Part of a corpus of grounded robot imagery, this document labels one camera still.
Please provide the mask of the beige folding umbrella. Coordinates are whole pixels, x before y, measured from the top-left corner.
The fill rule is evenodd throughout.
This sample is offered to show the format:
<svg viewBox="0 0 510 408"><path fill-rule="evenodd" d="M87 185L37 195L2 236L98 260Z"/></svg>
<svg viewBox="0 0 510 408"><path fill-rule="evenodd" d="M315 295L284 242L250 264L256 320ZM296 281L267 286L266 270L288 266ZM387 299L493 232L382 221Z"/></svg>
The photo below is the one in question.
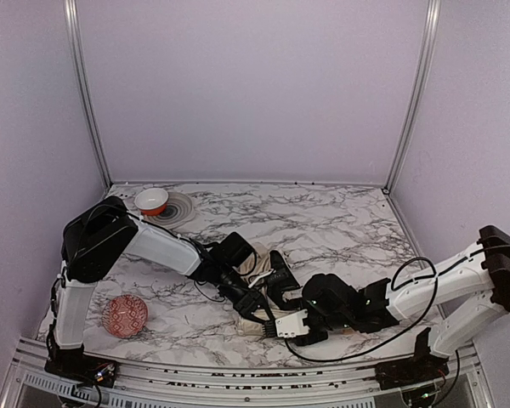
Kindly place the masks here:
<svg viewBox="0 0 510 408"><path fill-rule="evenodd" d="M266 304L255 305L247 317L239 318L242 336L283 338L303 346L326 340L331 332L353 329L345 308L355 290L337 276L317 274L301 285L277 250L264 251L247 266L254 271L246 283Z"/></svg>

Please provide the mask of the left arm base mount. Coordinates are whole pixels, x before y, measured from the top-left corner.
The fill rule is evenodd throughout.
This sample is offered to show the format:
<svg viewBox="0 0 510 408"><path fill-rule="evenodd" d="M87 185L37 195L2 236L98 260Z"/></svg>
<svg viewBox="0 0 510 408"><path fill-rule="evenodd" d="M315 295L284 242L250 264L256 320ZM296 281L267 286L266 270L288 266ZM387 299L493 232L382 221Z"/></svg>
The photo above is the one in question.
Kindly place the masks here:
<svg viewBox="0 0 510 408"><path fill-rule="evenodd" d="M112 388L118 372L118 363L82 354L62 360L48 360L44 370L59 377Z"/></svg>

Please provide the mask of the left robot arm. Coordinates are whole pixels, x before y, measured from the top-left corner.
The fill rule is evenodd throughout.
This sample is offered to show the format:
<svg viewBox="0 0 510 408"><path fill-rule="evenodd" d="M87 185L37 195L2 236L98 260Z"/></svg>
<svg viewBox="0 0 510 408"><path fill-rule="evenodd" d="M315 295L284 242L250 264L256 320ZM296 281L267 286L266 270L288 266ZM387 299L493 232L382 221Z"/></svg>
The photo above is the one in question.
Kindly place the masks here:
<svg viewBox="0 0 510 408"><path fill-rule="evenodd" d="M61 271L51 289L53 321L46 337L54 363L84 356L84 325L94 289L123 256L213 285L246 320L261 325L275 321L265 296L238 272L257 254L235 232L220 242L202 244L129 212L120 198L110 196L65 226L61 255Z"/></svg>

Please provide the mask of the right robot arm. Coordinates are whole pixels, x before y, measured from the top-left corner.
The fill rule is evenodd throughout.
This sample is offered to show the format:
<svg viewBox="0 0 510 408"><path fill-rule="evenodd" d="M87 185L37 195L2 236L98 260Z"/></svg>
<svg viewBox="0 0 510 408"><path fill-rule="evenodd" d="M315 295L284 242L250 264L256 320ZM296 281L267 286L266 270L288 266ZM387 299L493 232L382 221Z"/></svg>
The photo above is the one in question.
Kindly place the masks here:
<svg viewBox="0 0 510 408"><path fill-rule="evenodd" d="M304 285L298 314L297 345L317 343L328 332L349 328L380 332L455 298L466 301L439 325L425 331L422 351L447 360L493 321L510 314L510 236L493 225L456 256L403 282L384 278L361 289L334 274L317 274Z"/></svg>

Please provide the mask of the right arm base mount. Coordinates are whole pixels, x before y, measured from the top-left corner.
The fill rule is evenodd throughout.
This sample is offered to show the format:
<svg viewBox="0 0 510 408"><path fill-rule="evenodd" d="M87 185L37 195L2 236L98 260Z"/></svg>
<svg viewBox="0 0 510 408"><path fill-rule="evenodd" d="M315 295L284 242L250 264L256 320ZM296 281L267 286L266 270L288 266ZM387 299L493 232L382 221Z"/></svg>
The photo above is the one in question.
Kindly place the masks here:
<svg viewBox="0 0 510 408"><path fill-rule="evenodd" d="M434 364L413 360L395 360L377 364L375 378L381 390L388 390L445 377L449 372L446 362Z"/></svg>

